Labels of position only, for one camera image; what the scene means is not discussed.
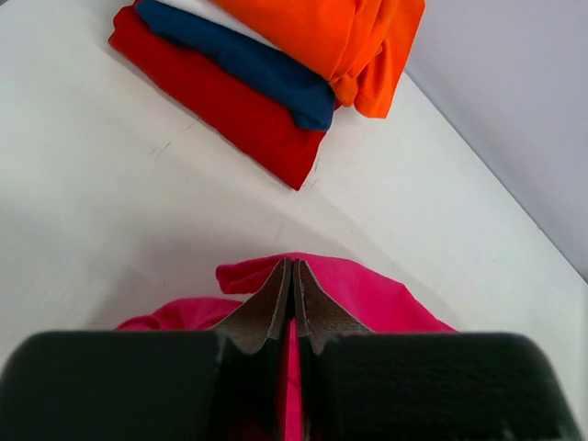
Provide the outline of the magenta t shirt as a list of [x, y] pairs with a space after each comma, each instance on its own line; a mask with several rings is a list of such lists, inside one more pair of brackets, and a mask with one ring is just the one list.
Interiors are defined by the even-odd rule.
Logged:
[[[242, 303], [233, 294], [259, 290], [281, 254], [240, 263], [218, 266], [216, 278], [223, 298], [197, 297], [173, 300], [150, 314], [121, 323], [119, 331], [204, 331], [224, 319]], [[455, 330], [437, 319], [402, 283], [385, 277], [359, 263], [331, 256], [288, 253], [286, 258], [309, 264], [318, 284], [344, 309], [371, 330], [383, 334], [453, 333]], [[300, 350], [289, 326], [288, 376], [285, 392], [286, 440], [302, 440], [302, 395]]]

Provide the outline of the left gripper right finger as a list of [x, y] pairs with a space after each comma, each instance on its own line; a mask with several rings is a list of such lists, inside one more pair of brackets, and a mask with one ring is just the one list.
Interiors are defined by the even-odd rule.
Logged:
[[507, 333], [377, 334], [293, 266], [306, 440], [579, 440], [546, 355]]

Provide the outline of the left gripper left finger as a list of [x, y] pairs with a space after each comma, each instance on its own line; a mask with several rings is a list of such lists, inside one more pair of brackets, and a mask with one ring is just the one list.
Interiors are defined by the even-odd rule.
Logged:
[[4, 440], [280, 440], [292, 264], [207, 331], [45, 332], [1, 374]]

